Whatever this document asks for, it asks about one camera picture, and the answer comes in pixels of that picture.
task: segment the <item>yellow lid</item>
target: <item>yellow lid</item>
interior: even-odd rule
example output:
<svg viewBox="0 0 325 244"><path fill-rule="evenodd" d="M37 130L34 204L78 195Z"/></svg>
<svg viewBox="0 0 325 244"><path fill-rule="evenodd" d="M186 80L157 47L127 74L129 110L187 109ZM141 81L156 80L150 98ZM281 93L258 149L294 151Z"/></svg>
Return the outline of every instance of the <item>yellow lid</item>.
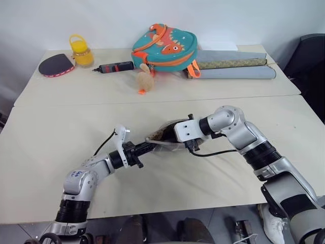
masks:
<svg viewBox="0 0 325 244"><path fill-rule="evenodd" d="M71 42L71 38L73 38L73 37L77 37L81 40ZM74 52L81 53L88 49L85 39L83 39L83 37L80 35L77 35L77 34L71 35L69 38L69 42L70 42L70 46Z"/></svg>

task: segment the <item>black screwdriver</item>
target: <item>black screwdriver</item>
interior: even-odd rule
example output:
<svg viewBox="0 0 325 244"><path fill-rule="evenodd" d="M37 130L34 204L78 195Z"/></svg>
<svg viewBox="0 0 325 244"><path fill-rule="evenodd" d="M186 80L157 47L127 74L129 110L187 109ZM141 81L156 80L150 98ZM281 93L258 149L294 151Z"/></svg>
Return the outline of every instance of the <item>black screwdriver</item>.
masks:
<svg viewBox="0 0 325 244"><path fill-rule="evenodd" d="M119 72L125 70L133 70L133 69L134 69L133 62L127 61L121 63L108 64L108 65L100 65L97 69L94 69L93 71L98 71L105 74L105 73L112 73L112 72Z"/></svg>

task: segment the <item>black rubber paddle face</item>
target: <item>black rubber paddle face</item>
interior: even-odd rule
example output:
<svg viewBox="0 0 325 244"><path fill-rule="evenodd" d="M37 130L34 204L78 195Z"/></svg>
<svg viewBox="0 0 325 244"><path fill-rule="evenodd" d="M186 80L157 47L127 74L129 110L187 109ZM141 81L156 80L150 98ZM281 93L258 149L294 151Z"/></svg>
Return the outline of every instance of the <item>black rubber paddle face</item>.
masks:
<svg viewBox="0 0 325 244"><path fill-rule="evenodd" d="M49 57L39 65L39 72L46 77L57 77L73 70L74 65L63 53Z"/></svg>

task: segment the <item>white sneaker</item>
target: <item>white sneaker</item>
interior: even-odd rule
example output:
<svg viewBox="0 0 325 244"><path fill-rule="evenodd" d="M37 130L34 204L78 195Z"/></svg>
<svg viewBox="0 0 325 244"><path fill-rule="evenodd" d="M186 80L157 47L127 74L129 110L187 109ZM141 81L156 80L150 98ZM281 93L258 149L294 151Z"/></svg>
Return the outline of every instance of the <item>white sneaker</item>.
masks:
<svg viewBox="0 0 325 244"><path fill-rule="evenodd" d="M273 216L269 211L269 205L259 204L258 211L263 219L263 228L265 235L273 244L284 244L284 238L282 234L285 221L282 218Z"/></svg>

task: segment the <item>white table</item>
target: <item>white table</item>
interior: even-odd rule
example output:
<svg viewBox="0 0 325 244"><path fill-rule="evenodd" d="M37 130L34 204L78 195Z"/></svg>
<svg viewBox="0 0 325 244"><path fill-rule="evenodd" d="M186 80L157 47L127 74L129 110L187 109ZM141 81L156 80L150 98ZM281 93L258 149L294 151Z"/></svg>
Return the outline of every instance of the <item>white table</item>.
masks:
<svg viewBox="0 0 325 244"><path fill-rule="evenodd" d="M130 127L131 140L139 143L168 120L206 116L226 104L241 107L316 193L325 194L324 125L299 95L15 107L0 134L0 223L53 220L65 175L91 156L117 123ZM200 153L228 148L226 138L219 138L203 144ZM99 185L89 218L265 202L262 183L236 152L204 159L185 151L155 152L141 160L143 169L119 169Z"/></svg>
<svg viewBox="0 0 325 244"><path fill-rule="evenodd" d="M240 51L266 52L261 45L239 46ZM15 102L16 107L75 104L148 103L221 98L285 96L300 94L274 60L267 55L275 79L191 80L182 72L160 73L155 77L155 89L139 95L136 83L138 70L111 74L93 72L102 64L131 60L130 49L95 49L92 68L75 70L55 78L47 78L35 70L25 90ZM70 50L47 51L41 61Z"/></svg>

